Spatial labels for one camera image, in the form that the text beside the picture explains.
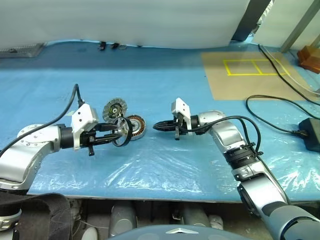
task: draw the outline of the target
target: black power cable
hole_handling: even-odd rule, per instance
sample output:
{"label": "black power cable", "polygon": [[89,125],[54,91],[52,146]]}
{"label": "black power cable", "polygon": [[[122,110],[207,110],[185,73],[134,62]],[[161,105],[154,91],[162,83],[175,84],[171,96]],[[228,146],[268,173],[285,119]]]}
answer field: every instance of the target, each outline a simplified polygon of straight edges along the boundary
{"label": "black power cable", "polygon": [[73,87],[73,90],[72,90],[72,94],[71,94],[71,97],[70,97],[70,100],[67,104],[67,106],[65,107],[65,109],[63,110],[63,112],[55,119],[53,119],[52,121],[48,122],[48,123],[45,123],[41,126],[38,126],[22,135],[20,135],[19,137],[17,137],[16,139],[14,139],[13,141],[11,141],[8,145],[6,145],[1,151],[0,151],[0,158],[1,156],[5,153],[5,151],[7,151],[9,148],[11,148],[15,143],[19,142],[21,139],[25,138],[26,136],[30,135],[30,134],[33,134],[34,132],[36,131],[39,131],[40,129],[44,129],[56,122],[58,122],[66,113],[67,111],[69,110],[69,108],[71,107],[71,104],[73,103],[74,99],[75,99],[75,96],[77,94],[77,98],[78,98],[78,105],[79,107],[82,106],[82,104],[84,104],[85,102],[82,100],[81,96],[80,96],[80,91],[79,91],[79,86],[78,84],[75,84],[74,87]]}
{"label": "black power cable", "polygon": [[[185,133],[187,132],[196,132],[196,131],[199,131],[199,130],[203,130],[203,129],[206,129],[207,131],[215,124],[217,123],[220,123],[220,122],[223,122],[223,121],[226,121],[226,120],[231,120],[231,119],[237,119],[241,122],[242,124],[242,127],[243,127],[243,131],[244,131],[244,135],[245,135],[245,138],[246,138],[246,141],[247,143],[251,143],[250,139],[249,139],[249,136],[248,136],[248,131],[247,131],[247,127],[246,127],[246,124],[245,122],[243,121],[243,119],[249,121],[253,126],[254,126],[254,129],[256,131],[256,134],[257,134],[257,144],[256,144],[256,148],[255,148],[255,152],[257,153],[256,157],[262,162],[263,166],[266,168],[266,170],[268,171],[268,173],[271,175],[271,177],[274,179],[275,183],[278,185],[279,189],[282,189],[279,181],[277,180],[276,176],[273,174],[273,172],[269,169],[268,165],[260,158],[259,155],[262,154],[262,152],[258,152],[259,151],[259,147],[260,147],[260,144],[261,144],[261,133],[260,133],[260,130],[258,128],[258,126],[256,125],[256,123],[251,120],[250,118],[246,117],[246,116],[240,116],[240,115],[235,115],[235,116],[227,116],[227,117],[224,117],[224,118],[221,118],[219,120],[216,120],[216,121],[212,121],[212,122],[209,122],[203,126],[199,126],[197,128],[194,128],[194,129],[191,129],[191,130],[188,130],[188,129],[185,129],[183,128],[182,126],[179,126],[179,129]],[[291,204],[291,201],[288,197],[288,195],[286,194],[285,191],[282,191],[283,194],[284,194],[284,197],[286,198],[286,202],[288,205]]]}
{"label": "black power cable", "polygon": [[[269,62],[271,63],[272,67],[274,68],[274,70],[276,71],[277,75],[291,88],[293,89],[297,94],[299,94],[301,97],[303,97],[305,100],[307,100],[309,103],[315,104],[317,106],[320,106],[320,103],[317,103],[315,101],[310,100],[308,97],[306,97],[303,93],[301,93],[299,90],[297,90],[294,86],[292,86],[278,71],[277,67],[275,66],[274,62],[270,59],[270,57],[266,54],[266,52],[261,48],[260,44],[258,45],[259,50],[263,53],[263,55],[269,60]],[[300,136],[300,137],[307,137],[308,134],[305,131],[301,131],[301,130],[287,130],[287,129],[283,129],[281,127],[278,127],[274,124],[272,124],[271,122],[263,119],[262,117],[258,116],[257,114],[255,114],[249,107],[249,100],[250,99],[258,99],[258,98],[266,98],[266,99],[278,99],[278,100],[282,100],[282,101],[286,101],[288,103],[291,103],[295,106],[297,106],[298,108],[300,108],[302,111],[304,111],[306,114],[308,114],[310,117],[315,118],[315,119],[320,119],[320,117],[317,117],[313,114],[311,114],[310,112],[308,112],[305,108],[303,108],[301,105],[299,105],[298,103],[291,101],[287,98],[283,98],[283,97],[279,97],[279,96],[270,96],[270,95],[251,95],[249,96],[246,100],[245,100],[245,107],[246,109],[253,115],[255,116],[257,119],[263,121],[264,123],[268,124],[269,126],[285,132],[285,133],[289,133],[289,134],[293,134],[296,136]]]}
{"label": "black power cable", "polygon": [[294,102],[294,101],[291,101],[287,98],[283,98],[283,97],[279,97],[279,96],[269,96],[269,95],[252,95],[250,97],[248,97],[246,100],[245,100],[245,107],[246,109],[253,115],[255,116],[257,119],[263,121],[264,123],[270,125],[271,127],[275,128],[275,129],[278,129],[282,132],[285,132],[285,133],[289,133],[289,134],[294,134],[294,135],[298,135],[298,136],[301,136],[301,137],[306,137],[306,133],[303,132],[303,131],[300,131],[300,130],[287,130],[287,129],[283,129],[281,127],[278,127],[274,124],[272,124],[271,122],[263,119],[262,117],[258,116],[257,114],[255,114],[251,108],[249,107],[249,100],[250,99],[278,99],[278,100],[282,100],[282,101],[286,101],[288,103],[291,103],[295,106],[297,106],[298,108],[300,108],[302,111],[304,111],[306,114],[308,114],[310,117],[312,118],[315,118],[315,119],[320,119],[320,117],[317,117],[315,115],[313,115],[312,113],[308,112],[304,107],[302,107],[301,105],[299,105],[298,103]]}
{"label": "black power cable", "polygon": [[258,48],[259,50],[263,53],[263,55],[269,60],[269,62],[271,63],[272,67],[274,68],[274,70],[276,71],[276,73],[278,74],[278,76],[292,89],[294,90],[297,94],[299,94],[301,97],[303,97],[305,100],[307,100],[309,103],[315,104],[320,106],[320,103],[317,103],[315,101],[312,101],[311,99],[309,99],[308,97],[306,97],[303,93],[301,93],[299,90],[297,90],[294,86],[292,86],[278,71],[277,67],[275,66],[274,62],[270,59],[270,57],[266,54],[266,52],[261,48],[260,44],[258,44]]}
{"label": "black power cable", "polygon": [[209,122],[209,123],[207,123],[207,124],[205,124],[203,126],[199,126],[197,128],[191,129],[191,130],[185,129],[182,126],[179,126],[179,129],[181,131],[185,132],[185,133],[187,133],[187,132],[196,132],[196,131],[203,130],[203,129],[209,130],[210,127],[212,127],[213,125],[215,125],[217,123],[220,123],[220,122],[223,122],[223,121],[226,121],[226,120],[231,120],[231,119],[237,119],[237,120],[239,120],[241,122],[242,127],[243,127],[243,131],[244,131],[244,135],[245,135],[245,138],[246,138],[246,141],[247,141],[248,144],[251,141],[249,139],[247,127],[246,127],[246,124],[244,123],[243,119],[249,121],[253,125],[253,127],[254,127],[254,129],[256,131],[256,134],[257,134],[257,141],[256,141],[255,151],[258,153],[259,147],[260,147],[260,144],[261,144],[261,133],[260,133],[260,130],[259,130],[258,126],[256,125],[256,123],[254,121],[252,121],[250,118],[246,117],[246,116],[239,116],[239,115],[227,116],[227,117],[220,118],[220,119],[218,119],[216,121]]}

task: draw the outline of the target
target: table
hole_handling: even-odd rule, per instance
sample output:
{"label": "table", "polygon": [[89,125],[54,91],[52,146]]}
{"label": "table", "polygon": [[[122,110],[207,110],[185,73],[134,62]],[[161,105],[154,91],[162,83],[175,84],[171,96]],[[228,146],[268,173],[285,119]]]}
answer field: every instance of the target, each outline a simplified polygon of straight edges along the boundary
{"label": "table", "polygon": [[[128,114],[142,116],[147,124],[145,136],[125,147],[96,146],[92,157],[87,149],[63,149],[48,155],[29,194],[239,202],[231,168],[208,134],[182,136],[175,141],[173,132],[159,132],[152,125],[172,119],[171,103],[177,97],[190,105],[191,114],[216,109],[229,116],[253,118],[243,101],[213,99],[201,52],[257,51],[257,46],[231,43],[228,47],[194,50],[97,48],[98,44],[92,42],[63,42],[47,46],[36,58],[0,59],[0,149],[23,127],[58,116],[75,83],[83,99],[96,108],[100,121],[104,105],[120,97],[128,105]],[[288,52],[285,56],[297,64],[294,55]],[[297,70],[308,83],[320,87],[319,76],[299,67]],[[300,103],[320,114],[319,108]],[[256,113],[283,127],[293,128],[307,118],[280,101],[255,100],[251,105]],[[76,109],[75,102],[70,110]],[[288,196],[293,201],[318,200],[320,154],[307,151],[302,139],[255,121],[262,133],[262,158]],[[68,115],[59,121],[66,125],[70,122]],[[256,142],[251,127],[249,135]]]}

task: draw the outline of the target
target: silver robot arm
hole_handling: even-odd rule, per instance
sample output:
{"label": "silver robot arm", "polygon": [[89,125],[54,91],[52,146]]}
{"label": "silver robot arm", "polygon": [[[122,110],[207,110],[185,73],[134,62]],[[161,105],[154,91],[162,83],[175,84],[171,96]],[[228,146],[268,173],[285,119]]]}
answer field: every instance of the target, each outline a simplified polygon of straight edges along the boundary
{"label": "silver robot arm", "polygon": [[[24,127],[18,133],[15,143],[0,151],[0,191],[25,195],[45,156],[60,149],[73,148],[76,151],[88,148],[89,156],[92,156],[95,145],[113,143],[121,147],[131,140],[133,127],[128,118],[120,116],[114,123],[98,122],[96,110],[89,104],[81,102],[79,109],[71,117],[71,127],[66,127],[64,124],[49,125],[42,129],[39,129],[42,124]],[[96,136],[97,132],[107,131],[111,133]],[[13,228],[22,213],[20,207],[16,204],[14,207],[0,206],[0,240],[15,237]]]}
{"label": "silver robot arm", "polygon": [[320,221],[300,207],[290,205],[277,180],[254,150],[246,142],[237,127],[223,120],[205,130],[197,130],[214,121],[225,118],[223,112],[213,110],[191,116],[189,106],[177,98],[171,106],[173,121],[158,122],[153,126],[160,131],[201,135],[209,133],[227,163],[232,175],[240,184],[237,187],[242,202],[248,210],[260,217],[275,240],[314,240],[320,236]]}
{"label": "silver robot arm", "polygon": [[[66,141],[70,142],[69,147],[72,146],[74,150],[78,150],[81,146],[81,134],[92,130],[98,121],[96,111],[89,104],[84,103],[72,115],[72,127],[51,125],[25,136],[0,157],[0,189],[27,191],[45,156],[65,148]],[[26,126],[20,130],[17,137],[39,126],[41,124]],[[63,135],[66,131],[70,133],[72,139],[69,136],[67,136],[69,139],[66,139]]]}

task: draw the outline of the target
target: power adapter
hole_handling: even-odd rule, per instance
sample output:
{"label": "power adapter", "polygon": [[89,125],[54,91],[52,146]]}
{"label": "power adapter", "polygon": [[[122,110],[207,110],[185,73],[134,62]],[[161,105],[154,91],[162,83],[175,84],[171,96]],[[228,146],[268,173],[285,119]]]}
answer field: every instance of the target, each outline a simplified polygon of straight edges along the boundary
{"label": "power adapter", "polygon": [[306,149],[320,153],[320,119],[307,118],[299,123],[301,132],[306,132],[303,137]]}

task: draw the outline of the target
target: yellow tape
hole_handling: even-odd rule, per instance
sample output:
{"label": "yellow tape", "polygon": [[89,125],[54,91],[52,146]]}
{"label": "yellow tape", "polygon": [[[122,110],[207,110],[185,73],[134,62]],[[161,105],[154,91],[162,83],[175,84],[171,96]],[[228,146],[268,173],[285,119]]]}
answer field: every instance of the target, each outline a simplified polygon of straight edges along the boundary
{"label": "yellow tape", "polygon": [[[228,76],[276,76],[277,73],[263,73],[261,69],[257,65],[257,61],[268,61],[268,59],[225,59],[223,60],[224,67],[226,69]],[[280,75],[290,75],[289,72],[286,70],[286,68],[281,64],[281,62],[276,59],[272,60],[276,61],[280,64],[280,66],[283,68],[285,73],[280,73]],[[258,71],[258,73],[231,73],[230,68],[228,66],[228,62],[251,62],[255,69]]]}

